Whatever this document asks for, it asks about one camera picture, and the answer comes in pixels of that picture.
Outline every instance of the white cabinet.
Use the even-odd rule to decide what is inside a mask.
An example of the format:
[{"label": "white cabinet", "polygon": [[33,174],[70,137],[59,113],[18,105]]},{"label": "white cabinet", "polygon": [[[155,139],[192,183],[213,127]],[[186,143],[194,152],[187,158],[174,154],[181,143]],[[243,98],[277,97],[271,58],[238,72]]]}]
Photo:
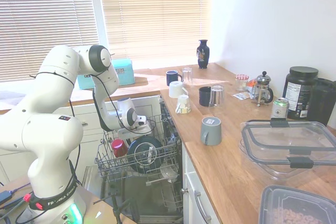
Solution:
[{"label": "white cabinet", "polygon": [[196,170],[182,145],[183,159],[183,218],[184,224],[217,224],[216,213],[207,197]]},{"label": "white cabinet", "polygon": [[[161,114],[159,96],[142,97],[132,99],[135,110],[139,115],[147,117]],[[106,102],[107,109],[113,111],[111,102]],[[95,164],[98,145],[103,136],[103,130],[100,127],[96,107],[92,104],[76,105],[74,107],[75,117],[83,124],[83,139],[81,141],[80,158],[76,170],[77,177],[82,181],[87,166]],[[62,107],[57,109],[55,114],[71,115],[71,108]],[[73,165],[76,163],[78,148],[73,150],[69,156]],[[6,184],[16,178],[26,175],[31,163],[36,159],[34,153],[23,152],[15,153],[0,150],[0,182]]]}]

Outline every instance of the red checkered lid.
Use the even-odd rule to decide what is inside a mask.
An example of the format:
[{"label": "red checkered lid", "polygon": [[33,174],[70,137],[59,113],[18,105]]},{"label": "red checkered lid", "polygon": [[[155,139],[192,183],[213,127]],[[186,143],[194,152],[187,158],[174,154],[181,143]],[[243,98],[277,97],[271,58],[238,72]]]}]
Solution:
[{"label": "red checkered lid", "polygon": [[248,75],[246,74],[237,74],[236,80],[248,80]]}]

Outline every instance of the grey mug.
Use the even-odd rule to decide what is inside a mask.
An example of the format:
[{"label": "grey mug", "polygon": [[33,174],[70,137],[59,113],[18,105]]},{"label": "grey mug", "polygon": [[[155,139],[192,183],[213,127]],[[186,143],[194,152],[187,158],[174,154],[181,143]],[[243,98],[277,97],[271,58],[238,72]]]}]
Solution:
[{"label": "grey mug", "polygon": [[205,145],[217,145],[222,141],[222,122],[219,118],[208,116],[202,119],[201,141]]}]

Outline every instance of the french press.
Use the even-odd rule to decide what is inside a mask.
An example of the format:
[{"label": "french press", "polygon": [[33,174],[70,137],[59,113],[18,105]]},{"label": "french press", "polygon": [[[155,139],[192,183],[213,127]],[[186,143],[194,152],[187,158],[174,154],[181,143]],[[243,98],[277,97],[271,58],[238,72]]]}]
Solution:
[{"label": "french press", "polygon": [[273,91],[269,87],[271,77],[266,74],[267,72],[263,71],[262,74],[257,77],[257,83],[254,88],[253,102],[257,103],[258,107],[261,104],[270,103],[273,100]]}]

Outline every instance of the light blue box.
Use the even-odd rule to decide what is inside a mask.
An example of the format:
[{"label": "light blue box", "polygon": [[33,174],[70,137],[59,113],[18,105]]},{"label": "light blue box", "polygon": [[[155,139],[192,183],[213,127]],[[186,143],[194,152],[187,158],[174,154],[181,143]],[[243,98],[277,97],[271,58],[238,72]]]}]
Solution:
[{"label": "light blue box", "polygon": [[[131,59],[112,60],[112,64],[117,72],[120,86],[135,83]],[[91,76],[77,76],[77,80],[80,89],[93,89],[95,87]]]}]

